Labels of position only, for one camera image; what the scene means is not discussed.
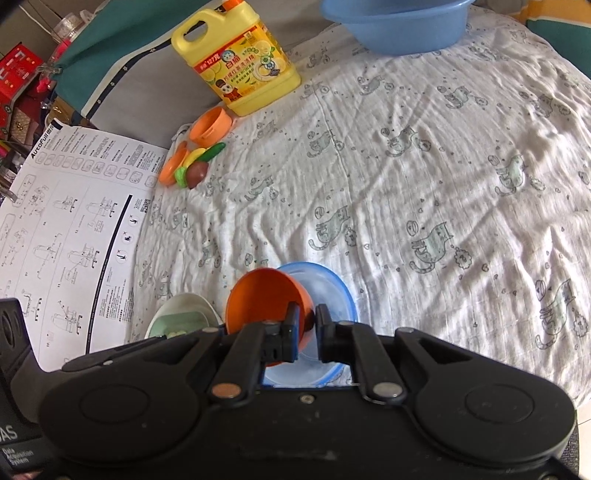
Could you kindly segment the teal grey striped blanket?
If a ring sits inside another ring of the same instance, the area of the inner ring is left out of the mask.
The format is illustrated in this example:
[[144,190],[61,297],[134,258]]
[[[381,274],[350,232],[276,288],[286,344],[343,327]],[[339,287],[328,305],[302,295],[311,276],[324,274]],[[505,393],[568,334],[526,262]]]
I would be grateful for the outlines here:
[[[57,62],[56,93],[100,130],[167,145],[175,129],[217,102],[170,44],[176,27],[218,1],[109,1]],[[521,43],[551,46],[590,72],[587,1],[478,1]]]

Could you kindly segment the white cat-print cloth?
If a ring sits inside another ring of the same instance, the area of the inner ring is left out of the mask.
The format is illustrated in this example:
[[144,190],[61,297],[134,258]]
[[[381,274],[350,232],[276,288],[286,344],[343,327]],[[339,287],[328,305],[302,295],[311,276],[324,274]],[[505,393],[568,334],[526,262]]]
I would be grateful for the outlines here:
[[168,298],[217,309],[257,267],[310,261],[382,334],[411,326],[590,396],[590,81],[472,8],[451,48],[386,57],[334,26],[301,87],[238,120],[204,182],[157,187],[130,338]]

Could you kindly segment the white printed instruction sheet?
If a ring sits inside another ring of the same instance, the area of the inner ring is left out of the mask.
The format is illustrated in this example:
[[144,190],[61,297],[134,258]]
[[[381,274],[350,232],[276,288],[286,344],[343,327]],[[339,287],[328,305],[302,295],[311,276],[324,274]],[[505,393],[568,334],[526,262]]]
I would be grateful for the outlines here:
[[134,254],[166,150],[52,122],[1,206],[1,295],[46,371],[123,344]]

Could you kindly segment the yellow dish soap jug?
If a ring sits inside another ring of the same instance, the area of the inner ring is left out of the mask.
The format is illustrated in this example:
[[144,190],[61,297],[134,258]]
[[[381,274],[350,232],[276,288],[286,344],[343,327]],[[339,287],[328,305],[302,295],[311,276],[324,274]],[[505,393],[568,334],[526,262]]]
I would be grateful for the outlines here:
[[240,117],[301,85],[294,63],[245,1],[195,12],[172,33],[171,45]]

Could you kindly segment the orange small dish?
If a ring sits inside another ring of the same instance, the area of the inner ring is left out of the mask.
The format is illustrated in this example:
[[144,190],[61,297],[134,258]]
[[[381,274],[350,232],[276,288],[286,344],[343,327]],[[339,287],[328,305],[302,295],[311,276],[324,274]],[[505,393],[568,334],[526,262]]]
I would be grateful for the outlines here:
[[172,186],[176,183],[175,172],[182,165],[188,153],[187,142],[182,141],[174,153],[164,162],[158,176],[158,182],[165,186]]

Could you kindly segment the orange small bowl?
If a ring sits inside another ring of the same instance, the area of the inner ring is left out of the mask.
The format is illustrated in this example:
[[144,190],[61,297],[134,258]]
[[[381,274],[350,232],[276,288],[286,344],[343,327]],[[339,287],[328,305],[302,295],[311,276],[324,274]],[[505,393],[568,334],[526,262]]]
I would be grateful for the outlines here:
[[300,282],[278,269],[257,268],[235,283],[224,310],[226,330],[233,334],[250,323],[281,322],[290,303],[300,307],[298,349],[303,350],[311,339],[315,304]]

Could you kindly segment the toy yellow banana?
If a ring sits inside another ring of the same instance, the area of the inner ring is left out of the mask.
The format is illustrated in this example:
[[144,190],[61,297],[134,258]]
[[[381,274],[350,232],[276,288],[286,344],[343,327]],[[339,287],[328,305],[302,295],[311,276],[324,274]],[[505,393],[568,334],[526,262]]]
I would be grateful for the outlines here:
[[190,167],[190,165],[193,162],[195,162],[205,152],[206,152],[205,148],[197,148],[197,149],[194,149],[194,150],[188,152],[183,159],[182,166],[184,168]]

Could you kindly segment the large white round plate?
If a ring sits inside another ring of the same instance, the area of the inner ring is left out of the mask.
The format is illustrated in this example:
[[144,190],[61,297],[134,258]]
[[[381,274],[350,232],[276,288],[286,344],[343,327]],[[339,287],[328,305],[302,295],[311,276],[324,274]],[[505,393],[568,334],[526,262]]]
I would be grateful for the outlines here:
[[183,312],[200,312],[204,314],[209,323],[209,326],[207,328],[218,327],[222,324],[221,318],[216,313],[211,303],[207,301],[207,299],[197,294],[183,293],[175,295],[170,299],[166,300],[164,304],[157,310],[157,312],[155,313],[154,317],[152,318],[147,327],[146,333],[144,335],[145,339],[148,339],[148,328],[151,326],[151,324],[156,318],[167,314],[176,314]]

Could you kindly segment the red box on shelf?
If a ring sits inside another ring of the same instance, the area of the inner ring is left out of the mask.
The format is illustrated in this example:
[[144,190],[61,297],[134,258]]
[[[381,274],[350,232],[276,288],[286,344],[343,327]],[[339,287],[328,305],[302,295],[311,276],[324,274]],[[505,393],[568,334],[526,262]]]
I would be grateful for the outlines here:
[[43,60],[22,43],[1,58],[1,139],[9,136],[12,115],[18,98],[35,79]]

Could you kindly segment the green square plate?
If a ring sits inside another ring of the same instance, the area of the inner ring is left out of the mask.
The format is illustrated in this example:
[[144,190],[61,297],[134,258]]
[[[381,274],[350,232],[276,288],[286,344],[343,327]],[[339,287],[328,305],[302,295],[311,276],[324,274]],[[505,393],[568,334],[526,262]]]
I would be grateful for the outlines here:
[[148,328],[147,337],[172,338],[190,334],[209,326],[207,318],[200,312],[167,314],[156,318]]

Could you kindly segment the toy brown fruit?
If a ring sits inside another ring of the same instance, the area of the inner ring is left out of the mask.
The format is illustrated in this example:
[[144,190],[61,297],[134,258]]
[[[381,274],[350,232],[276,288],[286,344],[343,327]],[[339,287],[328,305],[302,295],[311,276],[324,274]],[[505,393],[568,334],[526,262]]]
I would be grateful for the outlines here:
[[207,175],[208,172],[208,163],[195,161],[193,162],[190,167],[186,170],[186,184],[189,189],[195,188],[199,183],[201,183]]

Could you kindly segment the orange cup on side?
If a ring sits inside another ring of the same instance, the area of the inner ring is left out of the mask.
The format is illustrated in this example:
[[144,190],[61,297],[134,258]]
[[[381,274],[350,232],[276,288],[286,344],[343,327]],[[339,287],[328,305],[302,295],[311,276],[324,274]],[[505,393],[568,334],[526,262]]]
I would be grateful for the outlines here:
[[189,132],[190,140],[202,148],[221,141],[232,127],[232,118],[221,106],[209,109],[201,115]]

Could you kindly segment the toy green vegetable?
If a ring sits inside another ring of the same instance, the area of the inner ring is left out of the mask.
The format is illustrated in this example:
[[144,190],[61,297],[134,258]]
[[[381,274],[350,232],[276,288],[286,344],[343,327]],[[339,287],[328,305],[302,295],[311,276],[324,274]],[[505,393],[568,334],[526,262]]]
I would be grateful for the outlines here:
[[205,150],[204,153],[202,153],[197,158],[197,161],[205,163],[211,162],[211,160],[214,159],[219,153],[221,153],[221,151],[223,151],[225,147],[226,144],[224,142],[218,142],[213,146],[209,147],[207,150]]

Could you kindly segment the blue plastic basin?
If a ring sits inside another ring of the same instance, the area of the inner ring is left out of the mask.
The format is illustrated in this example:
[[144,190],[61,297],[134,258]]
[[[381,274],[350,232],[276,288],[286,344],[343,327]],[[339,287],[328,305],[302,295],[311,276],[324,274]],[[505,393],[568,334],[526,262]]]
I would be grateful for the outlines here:
[[466,30],[471,0],[328,0],[325,19],[342,24],[363,47],[405,56],[445,49]]

